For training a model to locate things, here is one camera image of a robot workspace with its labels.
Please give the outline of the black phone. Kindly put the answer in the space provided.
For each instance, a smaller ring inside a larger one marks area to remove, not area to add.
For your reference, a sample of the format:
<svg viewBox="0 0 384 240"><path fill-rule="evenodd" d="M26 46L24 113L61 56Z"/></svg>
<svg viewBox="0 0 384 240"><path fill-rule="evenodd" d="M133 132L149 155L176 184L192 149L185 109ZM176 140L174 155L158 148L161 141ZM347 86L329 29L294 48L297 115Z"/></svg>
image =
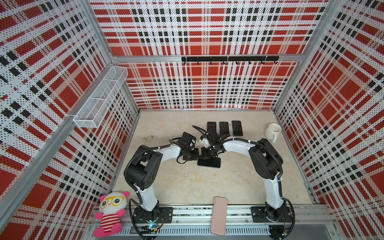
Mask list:
<svg viewBox="0 0 384 240"><path fill-rule="evenodd" d="M230 135L229 123L228 122L219 122L220 135Z"/></svg>
<svg viewBox="0 0 384 240"><path fill-rule="evenodd" d="M209 159L198 159L198 166L209 167L209 168L220 168L221 159L220 158L209 158Z"/></svg>
<svg viewBox="0 0 384 240"><path fill-rule="evenodd" d="M232 121L233 135L243 136L243 128L241 121Z"/></svg>
<svg viewBox="0 0 384 240"><path fill-rule="evenodd" d="M207 122L207 132L215 136L217 134L217 123L216 122Z"/></svg>

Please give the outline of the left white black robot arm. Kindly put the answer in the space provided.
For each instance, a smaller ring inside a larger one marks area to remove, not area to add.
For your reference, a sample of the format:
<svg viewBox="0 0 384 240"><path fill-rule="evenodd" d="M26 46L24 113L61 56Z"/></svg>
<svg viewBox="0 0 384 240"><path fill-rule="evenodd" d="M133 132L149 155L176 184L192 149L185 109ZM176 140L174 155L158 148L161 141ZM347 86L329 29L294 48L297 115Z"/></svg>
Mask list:
<svg viewBox="0 0 384 240"><path fill-rule="evenodd" d="M171 139L167 145L147 147L141 145L124 169L127 184L135 191L140 203L135 209L136 216L153 223L160 216L160 203L155 196L153 183L160 164L170 159L183 158L195 161L199 158L199 149L195 147L196 137L184 132L179 138Z"/></svg>

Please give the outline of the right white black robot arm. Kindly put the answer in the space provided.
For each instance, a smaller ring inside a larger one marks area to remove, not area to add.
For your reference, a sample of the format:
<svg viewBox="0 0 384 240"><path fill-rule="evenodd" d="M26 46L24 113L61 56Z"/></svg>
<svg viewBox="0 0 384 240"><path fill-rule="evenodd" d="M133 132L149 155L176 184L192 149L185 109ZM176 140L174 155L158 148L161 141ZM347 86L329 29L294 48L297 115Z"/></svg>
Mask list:
<svg viewBox="0 0 384 240"><path fill-rule="evenodd" d="M283 159L267 139L249 141L241 138L231 138L229 135L211 135L207 130L193 126L202 135L203 145L198 158L198 165L219 168L219 154L234 152L251 159L257 174L263 178L266 189L265 216L271 222L278 222L288 213L288 200L282 191Z"/></svg>

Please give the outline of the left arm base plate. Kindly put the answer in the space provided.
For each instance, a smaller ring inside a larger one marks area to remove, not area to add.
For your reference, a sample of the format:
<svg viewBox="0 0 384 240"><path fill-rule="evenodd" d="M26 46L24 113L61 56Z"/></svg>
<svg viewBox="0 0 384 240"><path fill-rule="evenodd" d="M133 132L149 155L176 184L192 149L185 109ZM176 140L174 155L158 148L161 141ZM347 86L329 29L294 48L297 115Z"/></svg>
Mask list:
<svg viewBox="0 0 384 240"><path fill-rule="evenodd" d="M142 207L136 207L133 213L133 219L136 224L168 224L173 219L172 207L155 207L152 211L146 211Z"/></svg>

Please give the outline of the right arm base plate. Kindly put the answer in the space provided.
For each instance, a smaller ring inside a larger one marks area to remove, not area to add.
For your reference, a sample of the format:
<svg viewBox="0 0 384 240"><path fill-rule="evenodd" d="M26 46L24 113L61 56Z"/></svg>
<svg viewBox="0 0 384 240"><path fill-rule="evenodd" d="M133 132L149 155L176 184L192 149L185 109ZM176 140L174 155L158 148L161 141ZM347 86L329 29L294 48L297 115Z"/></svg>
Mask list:
<svg viewBox="0 0 384 240"><path fill-rule="evenodd" d="M251 216L254 223L292 223L291 209L282 205L279 209L270 207L251 207Z"/></svg>

